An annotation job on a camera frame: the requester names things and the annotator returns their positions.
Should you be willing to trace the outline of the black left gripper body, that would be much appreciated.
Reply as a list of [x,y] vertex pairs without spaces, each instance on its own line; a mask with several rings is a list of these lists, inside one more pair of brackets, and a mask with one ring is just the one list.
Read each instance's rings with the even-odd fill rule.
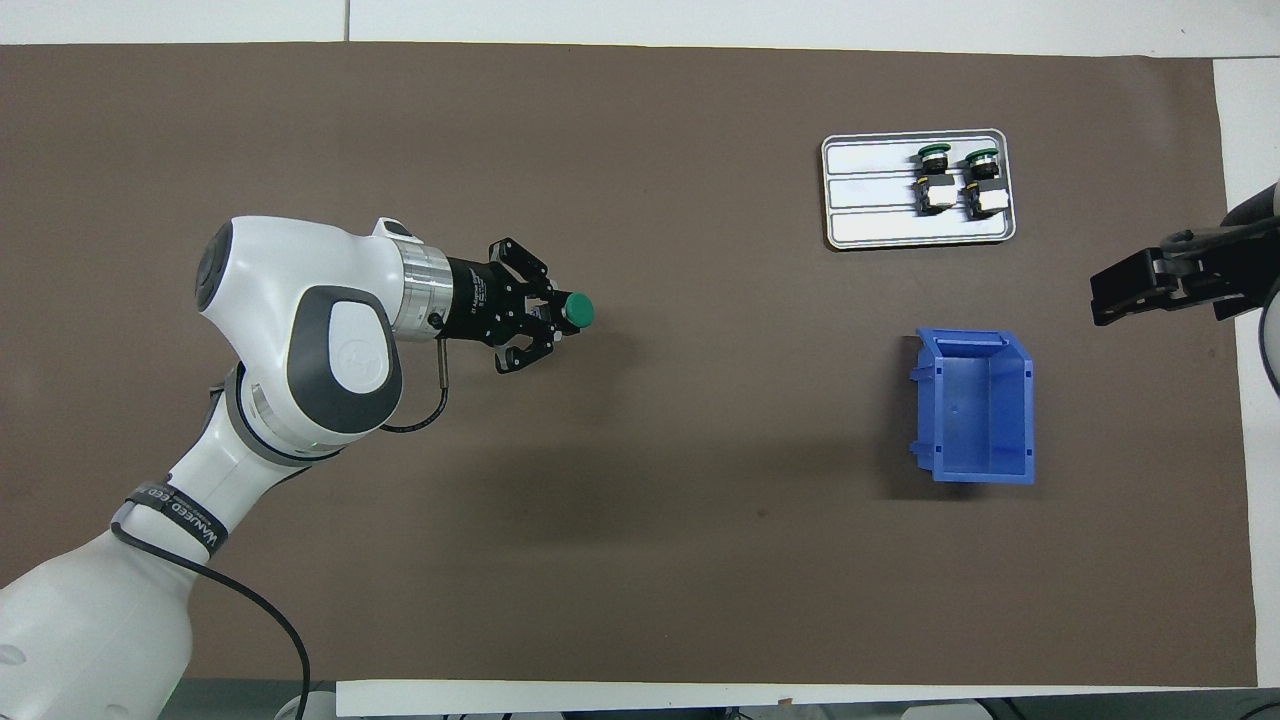
[[447,338],[483,342],[490,347],[527,334],[529,287],[500,263],[448,260],[452,300]]

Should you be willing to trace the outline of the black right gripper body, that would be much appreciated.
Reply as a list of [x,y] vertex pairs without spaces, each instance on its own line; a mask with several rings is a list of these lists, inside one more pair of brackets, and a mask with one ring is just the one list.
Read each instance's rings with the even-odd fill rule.
[[1165,306],[1212,304],[1248,282],[1277,279],[1277,222],[1179,231],[1160,245],[1180,288]]

